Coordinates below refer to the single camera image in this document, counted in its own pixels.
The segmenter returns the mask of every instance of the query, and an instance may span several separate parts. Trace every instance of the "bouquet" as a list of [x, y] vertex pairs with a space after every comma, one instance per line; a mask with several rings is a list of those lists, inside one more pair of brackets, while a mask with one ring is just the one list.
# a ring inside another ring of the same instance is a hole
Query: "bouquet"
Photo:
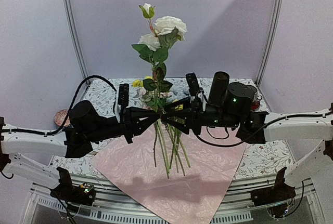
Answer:
[[[139, 53], [141, 59], [151, 64], [152, 76], [147, 76], [143, 81], [134, 81], [133, 86], [141, 87], [139, 94], [147, 107], [155, 112], [165, 113], [164, 106], [168, 103], [169, 92], [172, 87], [172, 83], [164, 79], [167, 74], [165, 61], [168, 59], [169, 49], [177, 41], [185, 39], [187, 28], [181, 19], [171, 16], [159, 18], [153, 25], [151, 20], [155, 16], [155, 7], [147, 3], [139, 7], [144, 18], [148, 20], [150, 33], [141, 36], [138, 44], [134, 44], [132, 47]], [[178, 106], [176, 110], [181, 109], [182, 105]], [[183, 120], [175, 117], [174, 121], [181, 123]], [[162, 123], [161, 120], [154, 123], [154, 128], [153, 153], [155, 167], [157, 166], [156, 146], [158, 142], [163, 155], [167, 177], [169, 178], [173, 161], [176, 164], [177, 172], [179, 172], [180, 167], [183, 175], [185, 175], [181, 154], [179, 153], [180, 148], [183, 150], [188, 167], [190, 167], [190, 162], [181, 140], [181, 131], [169, 124]], [[165, 134], [170, 137], [172, 142], [171, 152], [167, 150]]]

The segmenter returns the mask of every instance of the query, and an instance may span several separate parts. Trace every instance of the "pink paper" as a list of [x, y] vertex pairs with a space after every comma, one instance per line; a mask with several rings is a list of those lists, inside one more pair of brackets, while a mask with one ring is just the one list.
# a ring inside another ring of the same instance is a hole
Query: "pink paper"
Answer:
[[[223, 128], [210, 129], [212, 135], [223, 137]], [[214, 140], [202, 128], [201, 137], [210, 142], [239, 142], [237, 130], [229, 129], [227, 140]], [[186, 176], [176, 171], [173, 161], [167, 178], [159, 142], [156, 146], [157, 168], [153, 160], [155, 130], [149, 128], [133, 144], [117, 138], [102, 149], [91, 164], [124, 193], [170, 223], [209, 223], [214, 217], [241, 161], [246, 144], [219, 148], [200, 142], [193, 133], [182, 135], [191, 163], [188, 168], [180, 148]], [[166, 141], [171, 151], [171, 141]]]

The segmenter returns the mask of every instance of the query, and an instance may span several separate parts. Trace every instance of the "white wall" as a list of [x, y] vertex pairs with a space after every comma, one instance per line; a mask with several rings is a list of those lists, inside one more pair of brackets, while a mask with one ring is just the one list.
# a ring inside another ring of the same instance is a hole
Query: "white wall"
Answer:
[[156, 18], [181, 18], [186, 40], [170, 51], [167, 76], [196, 72], [255, 78], [264, 54], [274, 0], [71, 0], [90, 74], [140, 77], [150, 71], [131, 44], [149, 33], [138, 5], [156, 6]]
[[[62, 0], [0, 0], [0, 116], [21, 127], [53, 129], [82, 75]], [[47, 162], [45, 156], [40, 159]], [[31, 182], [0, 175], [0, 223], [17, 224]]]
[[[277, 32], [261, 85], [271, 108], [306, 112], [333, 102], [333, 0], [283, 0]], [[318, 140], [290, 140], [297, 159]], [[333, 168], [312, 178], [333, 223]]]

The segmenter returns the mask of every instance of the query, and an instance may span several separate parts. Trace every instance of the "pink wrapping paper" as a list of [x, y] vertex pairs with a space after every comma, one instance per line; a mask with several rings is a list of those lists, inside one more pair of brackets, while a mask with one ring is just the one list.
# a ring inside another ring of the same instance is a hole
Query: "pink wrapping paper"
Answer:
[[[210, 129], [216, 137], [226, 135], [223, 128]], [[229, 129], [227, 140], [214, 140], [202, 128], [201, 137], [219, 144], [239, 142], [237, 130]], [[218, 209], [241, 161], [246, 144], [219, 148], [200, 142], [193, 133], [182, 135], [191, 163], [188, 168], [180, 148], [186, 176], [177, 173], [173, 161], [167, 178], [159, 142], [157, 167], [153, 161], [155, 130], [149, 128], [133, 144], [117, 138], [102, 149], [91, 164], [124, 193], [170, 223], [209, 223]], [[171, 141], [166, 141], [171, 151]]]

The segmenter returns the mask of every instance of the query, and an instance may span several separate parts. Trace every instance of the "floral tablecloth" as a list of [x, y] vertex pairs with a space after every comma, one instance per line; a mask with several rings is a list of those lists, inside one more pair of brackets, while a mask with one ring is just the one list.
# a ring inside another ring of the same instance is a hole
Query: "floral tablecloth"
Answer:
[[[139, 97], [138, 87], [133, 87], [132, 82], [135, 79], [111, 79], [110, 82], [119, 88], [120, 84], [128, 83], [130, 85], [130, 106], [142, 107]], [[181, 99], [187, 96], [188, 87], [184, 78], [168, 78], [173, 83], [171, 88], [172, 99]], [[241, 82], [246, 85], [255, 86], [251, 79], [232, 79], [231, 82]], [[212, 78], [200, 78], [201, 86], [204, 88], [206, 95], [209, 94]], [[105, 117], [113, 116], [112, 105], [115, 99], [115, 92], [105, 82], [95, 80], [91, 83], [84, 100], [89, 100], [99, 115]], [[261, 100], [258, 111], [268, 111], [266, 103]], [[105, 140], [99, 144], [93, 143], [94, 151], [80, 159], [67, 159], [64, 157], [54, 156], [51, 164], [54, 167], [62, 167], [70, 173], [94, 177], [96, 179], [105, 179], [92, 165], [89, 164], [92, 157], [102, 148], [104, 148], [112, 139]], [[245, 149], [242, 161], [237, 169], [234, 179], [251, 178], [266, 176], [277, 173], [281, 168], [292, 164], [290, 152], [285, 141], [268, 142], [265, 145], [253, 144], [248, 145]]]

